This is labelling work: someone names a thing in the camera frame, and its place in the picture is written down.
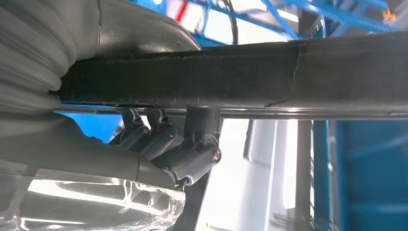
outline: bright light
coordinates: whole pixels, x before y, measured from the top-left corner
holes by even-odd
[[[282,10],[279,10],[279,9],[278,9],[278,13],[282,18],[286,18],[287,20],[291,20],[291,21],[296,22],[296,23],[299,22],[299,18],[294,14],[291,14],[289,12],[282,11]]]
[[[21,221],[23,221],[23,220],[24,221],[46,222],[46,223],[74,224],[74,225],[85,224],[84,222],[68,221],[68,220],[47,220],[47,219],[35,219],[35,218],[21,218]]]
[[[131,208],[131,209],[135,209],[138,211],[150,213],[156,216],[162,213],[161,211],[154,209],[150,206],[132,202],[128,198],[125,200],[118,200],[118,199],[109,198],[109,197],[95,196],[95,195],[90,195],[90,194],[81,193],[81,192],[74,192],[74,191],[62,189],[58,187],[56,183],[64,183],[64,181],[33,180],[30,184],[30,187],[28,187],[28,190],[35,192],[35,193],[45,194],[45,195],[71,198],[71,199],[77,199],[77,200],[83,200],[83,201],[94,201],[94,202],[106,203],[106,204],[111,204],[111,205],[118,205],[118,206],[122,206],[125,208]]]
[[[62,226],[61,226],[61,225],[50,225],[50,226],[48,226],[47,228],[48,228],[48,229],[52,229],[52,230],[56,230],[56,229],[62,228]]]
[[[118,178],[112,178],[112,182],[114,185],[119,185],[119,179]]]
[[[147,116],[142,115],[142,116],[141,116],[141,120],[143,121],[144,125],[149,128],[149,130],[152,129],[152,128],[150,127],[149,121],[147,120]]]
[[[294,208],[296,201],[297,120],[288,120],[283,172],[283,206]]]

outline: metal pipe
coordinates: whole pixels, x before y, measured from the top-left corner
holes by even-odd
[[[216,106],[243,116],[403,118],[407,38],[400,32],[101,57],[73,65],[58,95],[71,104]]]

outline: plastic sheet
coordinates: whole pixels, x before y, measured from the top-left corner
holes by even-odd
[[[183,192],[0,161],[0,231],[166,230]]]

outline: bolt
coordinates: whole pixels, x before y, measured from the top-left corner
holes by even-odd
[[[176,137],[176,134],[177,134],[177,132],[176,132],[176,130],[173,128],[173,129],[170,130],[168,136],[173,139],[174,137]]]
[[[213,151],[211,158],[213,159],[214,163],[218,163],[221,160],[221,151],[219,148],[216,148]]]

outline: cable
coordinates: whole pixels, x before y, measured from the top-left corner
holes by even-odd
[[[238,26],[237,26],[237,19],[235,18],[234,14],[234,7],[232,6],[231,0],[222,0],[225,4],[225,7],[231,15],[229,15],[229,21],[231,22],[231,30],[232,30],[232,44],[238,45]]]

